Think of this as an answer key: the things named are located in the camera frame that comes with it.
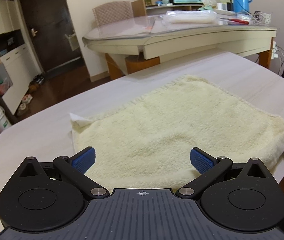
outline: blue gripper pad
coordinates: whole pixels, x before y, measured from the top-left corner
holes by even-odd
[[[200,173],[203,174],[209,169],[213,168],[214,162],[207,158],[199,151],[192,149],[190,154],[190,160],[193,167]]]
[[[84,174],[95,163],[95,149],[87,147],[70,158],[71,166]]]

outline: gray ridged plate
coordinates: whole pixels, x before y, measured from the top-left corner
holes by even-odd
[[[40,234],[8,228],[0,234],[0,240],[13,239],[284,240],[284,233],[277,228],[258,234],[220,228],[195,201],[180,199],[169,189],[116,189],[108,198],[92,200],[83,215],[64,228]]]

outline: yellow fluffy cloth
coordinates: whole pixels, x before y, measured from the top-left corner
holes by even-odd
[[[86,176],[106,187],[178,189],[200,174],[193,147],[235,163],[260,158],[271,169],[284,150],[284,119],[196,76],[183,76],[90,118],[71,114],[76,151],[96,150]]]

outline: plastic-wrapped package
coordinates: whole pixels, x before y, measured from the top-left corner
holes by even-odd
[[[167,23],[214,23],[217,13],[214,11],[170,11],[162,16]]]

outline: silver pivot bolt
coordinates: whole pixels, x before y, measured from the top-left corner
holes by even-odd
[[[95,196],[102,196],[106,193],[106,190],[101,187],[96,187],[93,190],[91,190],[91,193],[92,195],[95,195]]]
[[[183,187],[179,189],[179,193],[184,196],[189,196],[189,195],[194,194],[194,190],[189,187]]]

